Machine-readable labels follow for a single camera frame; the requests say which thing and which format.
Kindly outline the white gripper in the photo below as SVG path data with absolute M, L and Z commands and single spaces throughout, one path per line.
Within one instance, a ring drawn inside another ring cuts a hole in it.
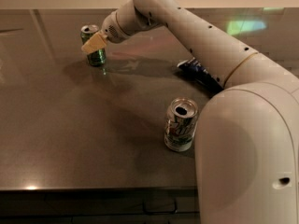
M 102 24 L 102 31 L 96 32 L 81 47 L 86 54 L 94 53 L 107 46 L 107 39 L 112 43 L 121 43 L 130 37 L 128 32 L 129 16 L 116 10 L 108 15 Z

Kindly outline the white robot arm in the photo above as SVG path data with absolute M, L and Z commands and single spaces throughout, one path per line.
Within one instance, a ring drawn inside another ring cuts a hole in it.
M 298 77 L 176 0 L 131 0 L 82 48 L 92 53 L 159 25 L 223 88 L 195 135 L 201 224 L 299 224 Z

